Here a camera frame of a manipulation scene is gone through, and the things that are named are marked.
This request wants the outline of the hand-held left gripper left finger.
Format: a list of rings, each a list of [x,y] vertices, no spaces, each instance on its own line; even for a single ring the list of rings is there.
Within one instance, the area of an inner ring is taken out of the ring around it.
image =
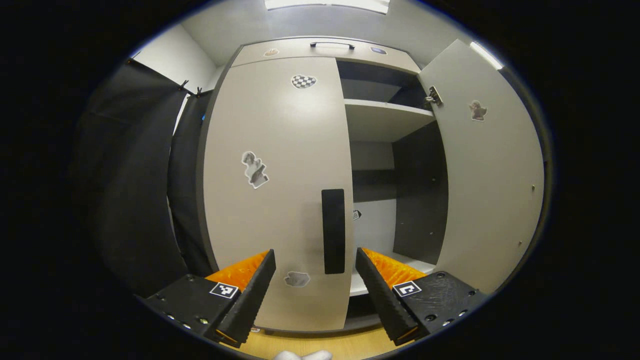
[[[209,276],[187,274],[142,299],[154,313],[215,343],[246,343],[276,270],[269,249]]]

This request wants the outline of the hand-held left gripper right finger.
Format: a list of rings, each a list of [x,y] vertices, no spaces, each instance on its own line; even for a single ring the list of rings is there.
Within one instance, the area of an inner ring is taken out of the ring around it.
[[[357,249],[355,268],[396,346],[449,328],[488,297],[448,272],[428,275],[367,248]]]

